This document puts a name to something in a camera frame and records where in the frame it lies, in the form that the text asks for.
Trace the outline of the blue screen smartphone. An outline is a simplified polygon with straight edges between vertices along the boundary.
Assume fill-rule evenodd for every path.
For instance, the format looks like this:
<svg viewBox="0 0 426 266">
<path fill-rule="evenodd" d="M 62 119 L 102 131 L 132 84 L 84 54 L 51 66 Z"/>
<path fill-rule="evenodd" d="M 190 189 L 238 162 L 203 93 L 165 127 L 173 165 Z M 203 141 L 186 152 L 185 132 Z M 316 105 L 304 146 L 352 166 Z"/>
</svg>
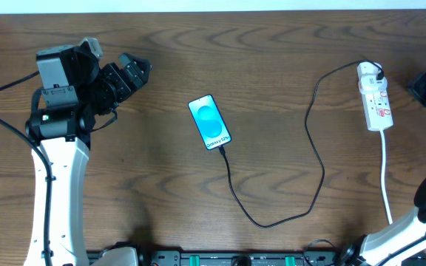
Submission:
<svg viewBox="0 0 426 266">
<path fill-rule="evenodd" d="M 207 150 L 219 148 L 232 141 L 212 95 L 205 95 L 189 102 L 188 108 Z"/>
</svg>

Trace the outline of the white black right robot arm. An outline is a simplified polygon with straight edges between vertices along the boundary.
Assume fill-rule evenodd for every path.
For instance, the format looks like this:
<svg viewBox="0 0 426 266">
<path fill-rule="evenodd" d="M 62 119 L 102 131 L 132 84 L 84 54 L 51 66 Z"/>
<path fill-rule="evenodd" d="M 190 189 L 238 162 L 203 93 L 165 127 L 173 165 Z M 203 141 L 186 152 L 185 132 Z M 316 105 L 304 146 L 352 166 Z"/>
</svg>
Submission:
<svg viewBox="0 0 426 266">
<path fill-rule="evenodd" d="M 382 145 L 380 188 L 388 226 L 379 232 L 363 235 L 339 256 L 337 265 L 400 265 L 426 249 L 426 178 L 413 200 L 413 208 L 395 220 L 386 189 L 387 150 L 385 130 L 393 125 L 387 85 L 382 66 L 369 60 L 357 63 L 358 89 L 362 96 L 368 130 L 378 132 Z"/>
</svg>

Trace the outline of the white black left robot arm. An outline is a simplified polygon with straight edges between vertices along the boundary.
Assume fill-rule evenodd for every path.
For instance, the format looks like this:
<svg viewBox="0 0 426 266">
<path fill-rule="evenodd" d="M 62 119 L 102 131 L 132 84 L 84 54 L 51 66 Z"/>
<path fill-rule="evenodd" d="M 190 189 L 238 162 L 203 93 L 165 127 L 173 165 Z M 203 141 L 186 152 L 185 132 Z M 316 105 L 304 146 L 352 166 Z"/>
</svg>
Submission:
<svg viewBox="0 0 426 266">
<path fill-rule="evenodd" d="M 88 265 L 83 229 L 84 176 L 98 115 L 147 84 L 152 65 L 123 53 L 119 65 L 100 67 L 94 38 L 78 46 L 41 50 L 36 63 L 42 88 L 35 91 L 26 133 L 35 168 L 35 202 L 26 265 Z"/>
</svg>

